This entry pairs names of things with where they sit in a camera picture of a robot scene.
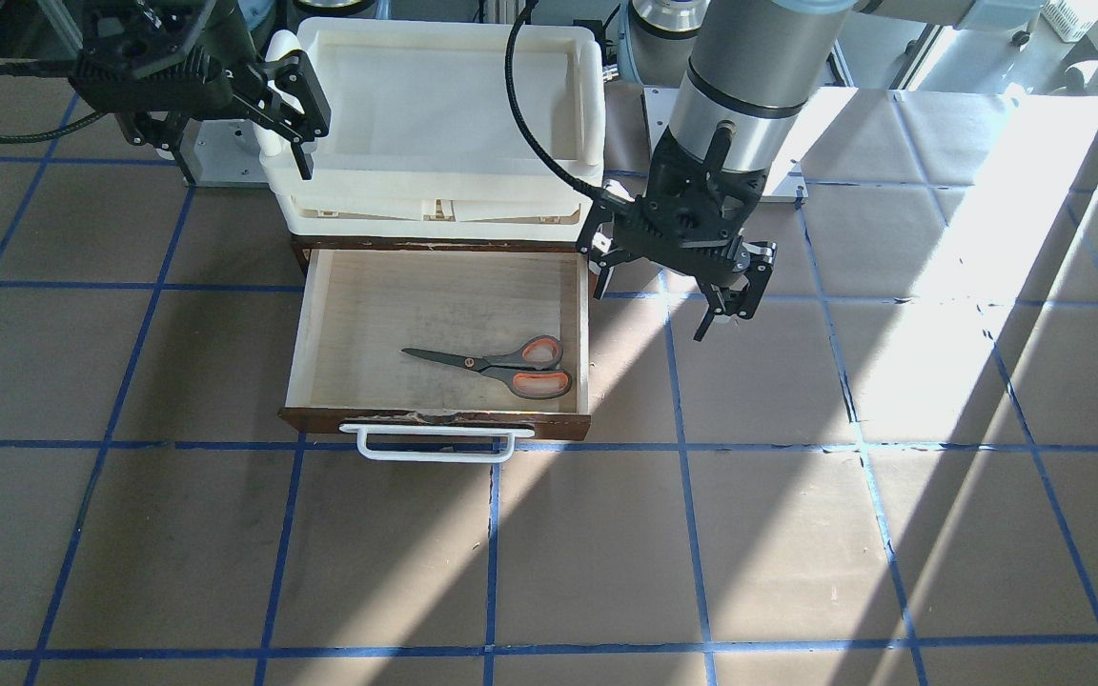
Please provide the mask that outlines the black gripper drawer arm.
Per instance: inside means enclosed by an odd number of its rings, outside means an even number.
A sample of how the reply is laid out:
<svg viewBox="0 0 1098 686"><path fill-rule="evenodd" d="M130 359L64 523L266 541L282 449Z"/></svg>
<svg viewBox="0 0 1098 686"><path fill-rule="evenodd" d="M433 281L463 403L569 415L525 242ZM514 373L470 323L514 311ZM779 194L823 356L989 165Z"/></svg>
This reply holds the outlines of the black gripper drawer arm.
<svg viewBox="0 0 1098 686"><path fill-rule="evenodd" d="M330 133L332 110L309 53L245 61L235 1L85 1L82 45L69 81L89 106L117 116L128 142L152 142L150 112L249 120L292 142L302 181L309 142Z"/></svg>

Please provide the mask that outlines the black gripper scissors arm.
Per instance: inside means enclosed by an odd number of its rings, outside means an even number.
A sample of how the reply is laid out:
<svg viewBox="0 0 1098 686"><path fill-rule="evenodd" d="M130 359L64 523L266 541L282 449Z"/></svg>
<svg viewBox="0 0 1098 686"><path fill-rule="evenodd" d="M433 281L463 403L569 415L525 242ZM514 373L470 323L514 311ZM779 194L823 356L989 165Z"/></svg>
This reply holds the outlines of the black gripper scissors arm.
<svg viewBox="0 0 1098 686"><path fill-rule="evenodd" d="M751 318L774 270L774 244L746 243L743 225L762 198L765 172L725 171L735 149L735 123L722 120L702 137L701 157L664 131L652 153L645 193L619 196L602 190L585 217L576 248L596 274L593 299L602 299L613 270L636 259L697 278L707 312L694 340L716 317ZM741 278L746 286L732 290Z"/></svg>

